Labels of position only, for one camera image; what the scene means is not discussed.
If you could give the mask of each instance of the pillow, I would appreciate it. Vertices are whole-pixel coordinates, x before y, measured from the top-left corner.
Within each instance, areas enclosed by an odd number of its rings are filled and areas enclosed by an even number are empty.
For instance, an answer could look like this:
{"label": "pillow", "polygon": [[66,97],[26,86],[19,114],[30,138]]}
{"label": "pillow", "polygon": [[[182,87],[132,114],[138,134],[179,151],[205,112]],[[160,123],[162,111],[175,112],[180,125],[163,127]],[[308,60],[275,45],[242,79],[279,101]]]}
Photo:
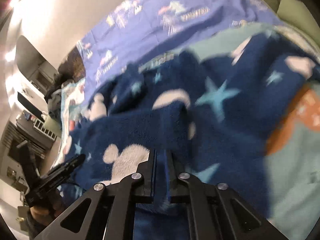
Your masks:
{"label": "pillow", "polygon": [[320,46],[320,27],[304,3],[298,0],[281,0],[279,18],[305,32]]}
{"label": "pillow", "polygon": [[72,130],[76,122],[81,119],[80,112],[86,109],[82,106],[84,101],[84,83],[85,78],[81,79],[78,83],[70,83],[62,89],[61,95],[61,122],[62,134],[61,145],[58,156],[53,163],[53,167],[64,162],[63,148],[67,143],[69,131]]}

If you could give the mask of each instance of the ceiling light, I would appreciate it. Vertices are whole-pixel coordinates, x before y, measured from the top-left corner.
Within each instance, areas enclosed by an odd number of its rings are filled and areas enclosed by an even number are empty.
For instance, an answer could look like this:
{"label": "ceiling light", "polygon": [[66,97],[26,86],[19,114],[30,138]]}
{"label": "ceiling light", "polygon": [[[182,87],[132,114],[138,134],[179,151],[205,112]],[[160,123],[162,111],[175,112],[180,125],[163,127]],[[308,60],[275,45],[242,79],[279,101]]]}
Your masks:
{"label": "ceiling light", "polygon": [[5,54],[5,59],[10,62],[13,61],[16,57],[16,46],[14,46],[13,50],[9,51],[7,54]]}
{"label": "ceiling light", "polygon": [[9,5],[11,6],[11,8],[14,8],[18,3],[19,3],[19,0],[11,0]]}

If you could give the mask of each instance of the metal screw head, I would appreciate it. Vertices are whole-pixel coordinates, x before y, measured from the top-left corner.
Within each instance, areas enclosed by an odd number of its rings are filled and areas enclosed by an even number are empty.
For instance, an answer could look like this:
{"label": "metal screw head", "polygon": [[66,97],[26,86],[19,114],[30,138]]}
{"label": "metal screw head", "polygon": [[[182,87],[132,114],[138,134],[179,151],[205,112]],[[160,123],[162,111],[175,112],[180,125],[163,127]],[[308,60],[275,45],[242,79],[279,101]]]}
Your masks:
{"label": "metal screw head", "polygon": [[102,183],[97,183],[96,185],[93,186],[94,190],[99,191],[103,189],[103,184]]}
{"label": "metal screw head", "polygon": [[186,172],[180,173],[179,174],[179,178],[180,179],[189,179],[190,178],[190,174],[186,173]]}
{"label": "metal screw head", "polygon": [[218,183],[217,187],[218,187],[218,189],[220,189],[220,190],[225,190],[225,189],[227,189],[229,186],[228,186],[227,183],[220,182],[220,183]]}
{"label": "metal screw head", "polygon": [[131,175],[131,178],[133,178],[133,179],[140,179],[141,176],[142,176],[142,175],[141,175],[140,173],[136,172],[136,173],[134,173],[134,174]]}

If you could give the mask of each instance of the blue fleece blanket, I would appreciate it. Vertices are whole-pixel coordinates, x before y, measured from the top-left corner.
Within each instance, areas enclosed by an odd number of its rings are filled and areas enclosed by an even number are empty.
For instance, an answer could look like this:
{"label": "blue fleece blanket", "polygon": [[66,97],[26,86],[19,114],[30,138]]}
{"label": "blue fleece blanket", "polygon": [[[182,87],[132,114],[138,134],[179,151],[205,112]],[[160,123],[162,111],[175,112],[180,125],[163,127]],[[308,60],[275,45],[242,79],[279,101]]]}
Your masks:
{"label": "blue fleece blanket", "polygon": [[282,24],[261,0],[125,0],[77,44],[86,70],[84,103],[129,62],[144,64],[245,21]]}
{"label": "blue fleece blanket", "polygon": [[[155,148],[155,201],[137,207],[134,239],[188,239],[183,208],[167,200],[164,151],[170,149],[203,182],[226,182],[268,217],[265,143],[296,92],[319,70],[315,62],[267,30],[231,54],[202,62],[184,51],[158,66],[129,65],[95,92],[89,118],[70,133],[66,159],[87,156],[73,179],[84,189],[117,183]],[[65,199],[82,194],[71,185],[61,190]]]}

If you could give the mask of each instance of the light blue star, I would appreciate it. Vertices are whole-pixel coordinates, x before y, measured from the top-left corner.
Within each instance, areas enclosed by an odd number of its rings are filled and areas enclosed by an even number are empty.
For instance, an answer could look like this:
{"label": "light blue star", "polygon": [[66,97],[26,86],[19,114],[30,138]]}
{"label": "light blue star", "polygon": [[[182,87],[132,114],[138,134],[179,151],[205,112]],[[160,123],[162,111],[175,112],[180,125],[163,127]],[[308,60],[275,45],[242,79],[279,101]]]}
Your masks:
{"label": "light blue star", "polygon": [[279,34],[274,30],[266,30],[265,35],[266,35],[267,39],[270,37],[274,38],[275,40],[279,39]]}
{"label": "light blue star", "polygon": [[82,150],[82,147],[80,146],[80,139],[78,140],[78,143],[75,144],[75,148],[76,148],[75,154],[80,155]]}
{"label": "light blue star", "polygon": [[267,78],[267,86],[272,82],[280,82],[282,80],[283,73],[274,70],[271,75]]}
{"label": "light blue star", "polygon": [[153,78],[153,82],[157,84],[161,80],[162,80],[161,73],[160,72],[156,73],[155,77]]}
{"label": "light blue star", "polygon": [[186,172],[189,172],[189,173],[195,175],[196,177],[198,177],[199,180],[201,180],[204,183],[209,183],[210,179],[216,173],[216,171],[218,170],[219,167],[220,167],[220,163],[215,163],[203,171],[196,172],[190,168],[186,168]]}
{"label": "light blue star", "polygon": [[132,94],[135,96],[136,94],[141,92],[141,82],[135,82],[132,86],[131,86],[131,92]]}
{"label": "light blue star", "polygon": [[219,89],[216,88],[212,80],[207,77],[205,80],[205,86],[207,92],[204,93],[201,97],[198,98],[196,101],[196,106],[208,104],[210,105],[212,111],[215,113],[218,122],[222,122],[224,119],[224,112],[223,112],[223,101],[228,98],[232,98],[235,95],[240,93],[239,89],[226,89],[227,81],[222,84]]}
{"label": "light blue star", "polygon": [[78,199],[83,195],[83,189],[76,185],[75,185],[75,188],[76,188],[75,198]]}
{"label": "light blue star", "polygon": [[87,157],[87,162],[91,160],[91,153],[89,153],[88,157]]}

